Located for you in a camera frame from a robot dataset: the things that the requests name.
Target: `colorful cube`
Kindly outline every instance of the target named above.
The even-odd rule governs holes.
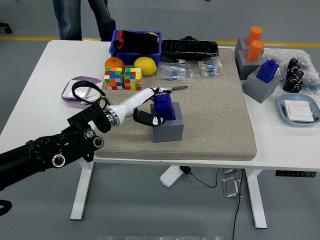
[[[104,82],[107,90],[124,89],[122,84],[122,68],[106,67],[104,73]]]
[[[124,88],[126,90],[142,89],[142,74],[141,68],[126,68],[124,71]]]

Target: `person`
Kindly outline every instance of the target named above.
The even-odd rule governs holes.
[[[61,40],[82,40],[81,0],[52,0]],[[108,0],[88,0],[102,42],[110,42],[116,21],[110,17]]]

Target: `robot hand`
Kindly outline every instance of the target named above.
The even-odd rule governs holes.
[[[138,107],[152,99],[155,95],[161,93],[170,94],[171,91],[162,87],[146,88],[127,98],[119,105],[110,105],[106,107],[104,112],[112,121],[113,124],[111,125],[115,128],[120,126],[125,118],[129,116],[133,116],[133,119],[138,123],[156,126],[162,124],[166,119],[157,117],[145,111],[140,111]]]

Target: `gray felt mat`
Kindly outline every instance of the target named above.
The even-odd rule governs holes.
[[[173,102],[181,106],[184,130],[181,141],[153,142],[152,127],[127,117],[124,123],[101,136],[104,146],[95,152],[100,158],[140,160],[230,160],[249,161],[257,154],[233,51],[219,49],[226,74],[197,79],[188,88],[174,91]],[[170,88],[183,82],[144,77],[142,88]],[[105,90],[113,104],[119,104],[135,92]],[[150,112],[146,102],[140,110]]]

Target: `black robotic arm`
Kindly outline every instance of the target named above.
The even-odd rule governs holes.
[[[97,136],[89,125],[93,121],[102,132],[109,132],[112,127],[120,126],[126,117],[148,126],[155,126],[165,121],[150,113],[139,111],[138,107],[150,100],[154,95],[170,93],[166,88],[146,88],[127,98],[119,105],[100,106],[99,101],[70,117],[69,127],[52,136],[30,140],[25,145],[0,154],[0,191],[33,174],[50,168],[61,168],[80,158],[91,162],[94,152],[104,145],[104,140]],[[11,203],[0,200],[0,216],[7,213]]]

